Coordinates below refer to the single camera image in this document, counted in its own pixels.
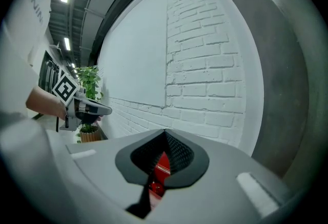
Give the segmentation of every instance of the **white brick wall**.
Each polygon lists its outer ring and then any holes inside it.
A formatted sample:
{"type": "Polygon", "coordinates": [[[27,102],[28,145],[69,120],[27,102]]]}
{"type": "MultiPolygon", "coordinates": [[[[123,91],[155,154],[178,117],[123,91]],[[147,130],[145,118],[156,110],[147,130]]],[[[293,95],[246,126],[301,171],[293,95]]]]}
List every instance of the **white brick wall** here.
{"type": "Polygon", "coordinates": [[[168,0],[167,34],[166,106],[110,98],[112,137],[172,128],[238,146],[244,72],[224,8],[216,0],[168,0]]]}

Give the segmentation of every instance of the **potted plant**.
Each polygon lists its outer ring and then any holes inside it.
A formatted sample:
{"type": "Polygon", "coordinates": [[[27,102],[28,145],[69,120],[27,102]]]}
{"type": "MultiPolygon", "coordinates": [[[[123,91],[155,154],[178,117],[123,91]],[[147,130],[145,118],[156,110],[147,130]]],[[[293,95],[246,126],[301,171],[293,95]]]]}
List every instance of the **potted plant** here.
{"type": "MultiPolygon", "coordinates": [[[[86,89],[86,97],[99,102],[104,95],[98,90],[98,82],[100,81],[98,67],[82,67],[75,68],[75,70],[77,71],[78,82],[86,89]]],[[[100,131],[95,125],[81,125],[80,131],[76,136],[81,138],[81,141],[79,140],[78,143],[101,140],[100,131]]]]}

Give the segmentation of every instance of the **red object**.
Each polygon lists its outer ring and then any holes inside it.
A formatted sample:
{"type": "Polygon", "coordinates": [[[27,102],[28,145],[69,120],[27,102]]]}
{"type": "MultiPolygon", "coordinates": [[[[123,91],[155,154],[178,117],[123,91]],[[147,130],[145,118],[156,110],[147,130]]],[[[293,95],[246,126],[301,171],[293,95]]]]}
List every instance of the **red object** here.
{"type": "Polygon", "coordinates": [[[164,180],[170,176],[170,162],[165,152],[154,169],[153,181],[149,184],[149,201],[153,210],[165,193],[164,180]]]}

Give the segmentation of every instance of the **white shirt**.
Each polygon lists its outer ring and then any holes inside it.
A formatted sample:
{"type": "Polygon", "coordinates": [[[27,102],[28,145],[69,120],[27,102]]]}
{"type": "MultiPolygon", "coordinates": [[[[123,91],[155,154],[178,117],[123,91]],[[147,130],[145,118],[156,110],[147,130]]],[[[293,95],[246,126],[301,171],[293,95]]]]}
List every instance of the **white shirt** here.
{"type": "Polygon", "coordinates": [[[26,113],[38,83],[30,65],[50,18],[51,0],[14,0],[0,28],[0,110],[26,113]]]}

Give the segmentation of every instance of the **black mesh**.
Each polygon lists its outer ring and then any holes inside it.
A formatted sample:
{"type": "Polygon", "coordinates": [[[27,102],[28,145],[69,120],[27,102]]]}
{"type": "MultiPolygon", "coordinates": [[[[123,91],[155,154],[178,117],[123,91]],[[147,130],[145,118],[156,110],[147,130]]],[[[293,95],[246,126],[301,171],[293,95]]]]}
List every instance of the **black mesh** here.
{"type": "Polygon", "coordinates": [[[151,174],[163,152],[168,156],[171,175],[186,168],[194,158],[194,152],[184,143],[163,132],[131,153],[132,162],[147,174],[151,174]]]}

